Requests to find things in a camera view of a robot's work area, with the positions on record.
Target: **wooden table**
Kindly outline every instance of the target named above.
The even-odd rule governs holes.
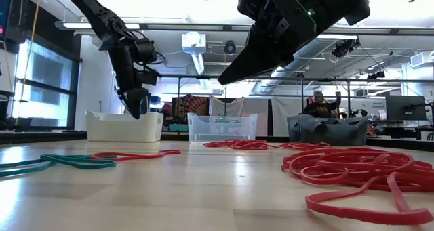
[[[37,231],[282,231],[282,230],[434,230],[385,226],[305,210],[304,196],[349,187],[314,187],[280,171],[294,150],[237,152],[188,142],[152,144],[47,142],[0,149],[2,163],[40,154],[91,154],[101,151],[182,155],[119,163],[112,169],[83,170],[56,165],[40,173],[0,181],[0,230]],[[415,159],[434,163],[434,153],[410,150]],[[412,208],[434,211],[429,193],[407,193]],[[336,206],[395,211],[388,192],[331,202]]]

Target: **green led light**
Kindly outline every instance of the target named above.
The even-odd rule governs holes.
[[[313,11],[313,9],[307,10],[307,15],[312,16],[313,14],[315,14],[315,11]]]

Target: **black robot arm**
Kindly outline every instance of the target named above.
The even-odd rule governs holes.
[[[244,50],[218,79],[222,85],[294,61],[294,54],[341,18],[367,18],[367,0],[239,0],[238,11],[255,21]]]
[[[148,90],[143,84],[156,85],[161,75],[147,64],[157,59],[157,53],[142,33],[136,36],[125,22],[97,0],[71,0],[89,20],[92,30],[102,40],[101,51],[108,51],[117,81],[117,94],[131,115],[140,117],[141,103],[147,103]],[[143,70],[134,68],[134,63]]]

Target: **gray bag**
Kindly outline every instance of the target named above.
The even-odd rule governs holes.
[[[351,119],[316,119],[311,115],[288,117],[290,142],[333,146],[364,146],[368,117]]]

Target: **white plastic bin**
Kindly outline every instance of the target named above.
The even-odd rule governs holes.
[[[197,116],[187,114],[189,139],[192,143],[205,143],[229,139],[254,140],[258,115],[248,117]]]
[[[163,115],[148,112],[131,115],[86,112],[87,139],[104,142],[156,142],[161,139]]]

